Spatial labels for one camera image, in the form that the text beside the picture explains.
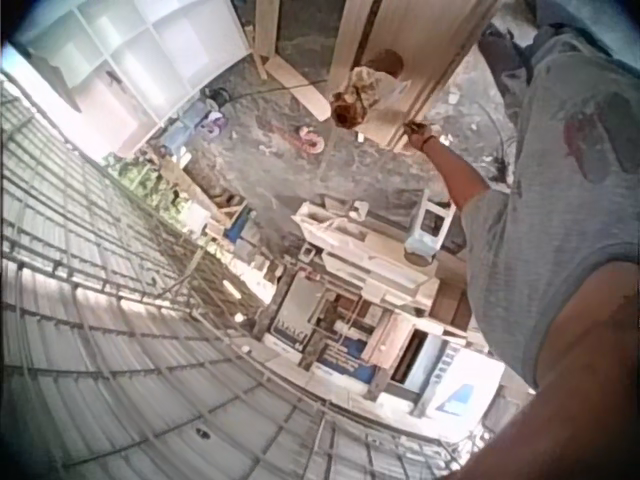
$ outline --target gray t-shirt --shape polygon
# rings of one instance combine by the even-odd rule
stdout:
[[[475,198],[462,219],[478,325],[535,388],[538,353],[570,297],[604,264],[638,263],[640,80],[576,34],[549,40],[533,65],[528,88],[523,72],[505,74],[505,104],[519,106],[512,191]]]

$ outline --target hand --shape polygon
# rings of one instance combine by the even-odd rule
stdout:
[[[413,120],[404,124],[404,133],[409,137],[409,144],[419,151],[422,151],[424,143],[435,135],[429,125]]]

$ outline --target dirt floor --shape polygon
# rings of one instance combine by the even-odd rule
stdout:
[[[246,23],[253,23],[254,3],[239,7]],[[282,0],[278,53],[311,82],[328,76],[344,3]],[[505,2],[494,21],[509,27],[521,42],[535,33],[521,0]],[[245,196],[257,212],[263,246],[276,255],[298,234],[290,217],[306,199],[321,201],[322,195],[331,195],[365,200],[373,212],[406,224],[423,188],[430,188],[436,200],[446,198],[442,180],[421,154],[393,153],[368,140],[360,144],[353,132],[337,129],[330,145],[331,120],[319,123],[288,91],[269,91],[282,85],[272,78],[262,81],[251,56],[210,86],[231,94],[233,100],[222,108],[229,125],[211,142],[193,140],[193,159],[185,171],[205,192],[213,193],[222,184]],[[324,84],[317,88],[324,93]],[[515,133],[476,48],[435,99],[427,118],[443,127],[451,147],[483,175],[508,184]],[[287,140],[300,126],[323,136],[329,144],[324,152],[308,155]]]

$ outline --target white shelf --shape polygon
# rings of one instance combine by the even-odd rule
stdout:
[[[114,150],[121,151],[123,145],[142,140],[156,122],[126,84],[114,81],[114,76],[117,78],[111,64],[105,61],[72,92],[85,121]]]
[[[177,108],[189,93],[149,31],[118,48],[112,58],[127,83],[158,118]]]
[[[249,53],[231,0],[40,0],[16,38],[62,70],[120,155]]]
[[[229,14],[227,2],[197,0],[154,24],[164,50],[191,88],[200,88],[249,52],[237,34],[238,25],[219,21]]]
[[[46,31],[56,20],[69,13],[85,0],[41,0],[33,2],[35,5],[25,22],[20,27],[16,37],[22,43],[28,44],[42,32]]]
[[[80,5],[78,11],[107,53],[147,28],[131,0],[91,0]]]
[[[135,0],[135,3],[149,23],[154,23],[194,1],[196,0]]]
[[[69,87],[78,85],[103,60],[100,48],[73,12],[59,17],[27,46],[60,67]]]

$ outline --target wrist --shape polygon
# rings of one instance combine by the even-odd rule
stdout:
[[[438,137],[434,134],[429,135],[427,138],[425,138],[422,141],[422,145],[420,145],[420,151],[424,154],[426,154],[426,148],[429,145],[429,142],[431,142],[432,140],[438,140]]]

